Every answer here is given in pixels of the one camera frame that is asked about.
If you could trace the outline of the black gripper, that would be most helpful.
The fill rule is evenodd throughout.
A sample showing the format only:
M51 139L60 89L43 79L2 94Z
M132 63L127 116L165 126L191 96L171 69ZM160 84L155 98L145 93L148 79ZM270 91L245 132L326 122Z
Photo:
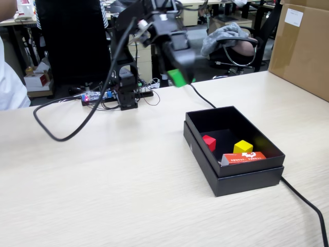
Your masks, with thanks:
M171 72L174 84L191 84L194 79L195 52L175 14L152 11L148 14L148 45L161 51L164 71Z

